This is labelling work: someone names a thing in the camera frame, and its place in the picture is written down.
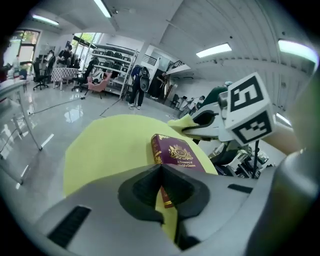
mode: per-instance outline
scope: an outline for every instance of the ceiling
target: ceiling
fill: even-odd
[[[281,111],[296,99],[314,68],[308,60],[279,51],[279,39],[307,46],[311,43],[291,17],[270,0],[104,3],[113,12],[112,18],[107,19],[93,0],[48,0],[33,11],[65,21],[60,26],[65,34],[102,32],[150,42],[191,67],[194,78],[237,81],[258,72]],[[196,55],[223,43],[232,51],[204,58]]]

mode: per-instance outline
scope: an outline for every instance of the glossy floor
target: glossy floor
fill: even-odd
[[[10,169],[18,175],[25,172],[19,186],[0,170],[2,192],[9,196],[13,206],[34,223],[45,210],[63,198],[64,154],[75,138],[95,119],[119,114],[144,115],[167,122],[175,111],[157,102],[144,99],[141,110],[128,108],[126,101],[114,94],[100,99],[96,93],[84,93],[52,87],[33,91],[32,84],[23,95],[28,102],[28,113],[34,136],[43,146],[39,151],[23,121],[18,116],[22,135],[12,120],[0,122],[0,150]]]

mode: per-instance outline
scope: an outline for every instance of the shelving rack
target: shelving rack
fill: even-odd
[[[122,70],[114,69],[114,68],[103,66],[103,65],[94,65],[94,67],[98,69],[118,72],[121,75],[120,77],[118,76],[114,79],[110,79],[110,84],[105,88],[106,92],[117,94],[119,95],[119,99],[121,99],[121,96],[124,92],[125,85],[129,80],[129,77],[130,77],[129,75],[130,75],[132,66],[135,63],[135,60],[137,57],[137,50],[131,50],[131,49],[127,49],[121,46],[116,46],[111,44],[94,44],[94,45],[96,46],[96,49],[94,49],[95,51],[98,51],[98,52],[112,51],[113,53],[120,53],[122,57],[130,58],[130,61],[128,61],[125,59],[108,56],[104,54],[91,53],[92,56],[98,57],[99,64],[100,62],[109,60],[109,61],[122,63],[122,66],[127,69],[127,71],[122,71]]]

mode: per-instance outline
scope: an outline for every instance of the passport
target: passport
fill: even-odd
[[[195,171],[205,172],[195,153],[186,141],[161,134],[151,138],[151,146],[155,164],[174,164]],[[164,208],[173,207],[163,187],[160,188]]]

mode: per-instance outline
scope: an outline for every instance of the black vent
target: black vent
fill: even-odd
[[[66,248],[90,212],[91,210],[86,207],[75,207],[48,235],[48,238],[57,245]]]

